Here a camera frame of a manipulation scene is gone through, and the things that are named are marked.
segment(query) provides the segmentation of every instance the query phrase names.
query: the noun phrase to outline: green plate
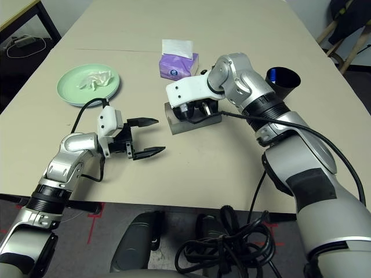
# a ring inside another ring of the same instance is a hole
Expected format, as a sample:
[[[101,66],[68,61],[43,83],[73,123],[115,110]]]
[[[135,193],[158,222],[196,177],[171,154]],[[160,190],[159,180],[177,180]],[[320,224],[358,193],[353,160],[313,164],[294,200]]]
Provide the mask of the green plate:
[[[113,77],[107,86],[96,86],[96,90],[84,87],[79,89],[81,81],[86,78],[91,72],[95,71],[111,71]],[[113,68],[107,65],[101,64],[87,64],[73,68],[66,72],[57,84],[58,95],[67,103],[74,106],[83,106],[89,100],[96,97],[110,98],[117,91],[118,85],[120,84],[120,77]],[[99,101],[90,104],[94,106],[100,104]]]

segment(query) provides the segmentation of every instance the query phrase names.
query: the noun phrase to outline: wooden chair leg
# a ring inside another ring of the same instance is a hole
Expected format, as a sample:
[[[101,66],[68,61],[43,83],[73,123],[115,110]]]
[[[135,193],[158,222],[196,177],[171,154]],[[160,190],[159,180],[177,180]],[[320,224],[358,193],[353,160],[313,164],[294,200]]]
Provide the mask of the wooden chair leg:
[[[333,47],[331,47],[327,52],[326,52],[326,55],[327,56],[330,56],[331,55],[331,53],[333,53],[334,51],[336,51],[338,48],[339,48],[339,46],[341,45],[341,43],[344,41],[344,39],[341,39],[341,40],[339,40],[337,43],[335,43],[334,45],[333,45]]]
[[[335,29],[337,26],[337,21],[331,22],[325,29],[324,31],[319,35],[319,37],[316,39],[317,43],[320,44],[330,33],[332,30]]]
[[[341,74],[344,74],[346,72],[347,68],[352,63],[355,56],[357,56],[357,53],[360,51],[362,46],[366,43],[370,35],[371,35],[371,25],[366,25],[361,35],[359,36],[358,40],[356,41],[355,45],[353,46],[352,51],[349,53],[348,57],[346,58],[344,65],[341,67],[340,69]]]

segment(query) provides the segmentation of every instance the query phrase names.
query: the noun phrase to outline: wall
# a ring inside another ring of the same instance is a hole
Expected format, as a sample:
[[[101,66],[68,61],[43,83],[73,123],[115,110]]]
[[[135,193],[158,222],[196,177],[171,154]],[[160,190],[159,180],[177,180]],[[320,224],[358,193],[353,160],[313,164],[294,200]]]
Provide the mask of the wall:
[[[48,11],[62,36],[75,23],[91,2],[92,0],[42,0],[45,9]],[[296,12],[314,38],[317,38],[332,20],[328,9],[330,0],[286,0],[286,2]],[[337,51],[342,58],[347,57],[360,33],[361,30],[358,30],[343,42]],[[48,33],[37,17],[31,19],[16,32],[16,35],[22,34],[48,36]],[[328,48],[331,45],[325,41],[322,46]],[[371,66],[371,48],[357,55],[352,64]]]
[[[332,21],[329,11],[330,0],[286,0],[286,2],[295,11],[314,38],[319,37],[323,29],[325,29]],[[354,43],[357,41],[361,32],[362,29],[354,32],[346,38],[336,53],[345,59],[353,48]],[[365,43],[365,46],[368,44],[371,44],[371,36]],[[324,48],[330,48],[332,45],[326,39],[321,46]],[[352,64],[371,66],[371,48],[357,55]]]

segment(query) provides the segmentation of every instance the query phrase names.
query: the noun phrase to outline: robotic arm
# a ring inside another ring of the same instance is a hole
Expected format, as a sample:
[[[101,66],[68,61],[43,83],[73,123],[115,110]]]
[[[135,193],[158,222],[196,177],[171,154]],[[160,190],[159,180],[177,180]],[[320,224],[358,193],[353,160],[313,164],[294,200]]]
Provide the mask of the robotic arm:
[[[98,134],[71,133],[66,136],[57,155],[39,180],[26,206],[22,207],[0,246],[0,277],[42,277],[50,261],[58,237],[52,232],[59,226],[63,210],[79,179],[95,181],[103,178],[105,158],[113,152],[126,152],[133,160],[147,158],[163,151],[153,147],[136,152],[131,127],[149,126],[151,118],[128,119],[106,105],[98,117]],[[99,159],[99,179],[83,174],[89,159]]]
[[[245,116],[307,126],[254,71],[243,53],[221,56],[204,75],[166,87],[170,105],[188,118],[192,102],[227,98]],[[248,120],[260,145],[270,146],[263,166],[280,191],[294,196],[297,223],[309,263],[307,277],[369,277],[371,214],[336,180],[336,164],[312,134],[275,123]]]

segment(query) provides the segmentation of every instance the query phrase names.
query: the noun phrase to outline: tissue box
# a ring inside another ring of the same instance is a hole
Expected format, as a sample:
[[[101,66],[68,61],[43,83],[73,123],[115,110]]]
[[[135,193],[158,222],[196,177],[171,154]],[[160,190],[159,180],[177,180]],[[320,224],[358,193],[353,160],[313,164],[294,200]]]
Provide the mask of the tissue box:
[[[159,62],[160,76],[171,80],[179,80],[183,77],[193,76],[198,68],[198,54],[193,53],[193,60],[164,54]]]

